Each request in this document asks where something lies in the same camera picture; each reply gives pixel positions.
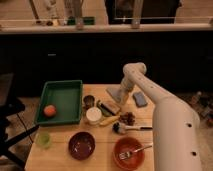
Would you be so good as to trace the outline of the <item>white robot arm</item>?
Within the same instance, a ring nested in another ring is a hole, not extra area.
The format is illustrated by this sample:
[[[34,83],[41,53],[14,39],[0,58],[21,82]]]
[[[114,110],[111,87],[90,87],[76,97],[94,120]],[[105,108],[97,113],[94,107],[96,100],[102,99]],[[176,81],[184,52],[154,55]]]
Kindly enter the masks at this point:
[[[202,171],[196,129],[198,114],[183,100],[145,76],[143,63],[123,67],[120,103],[137,85],[155,104],[153,110],[154,171]]]

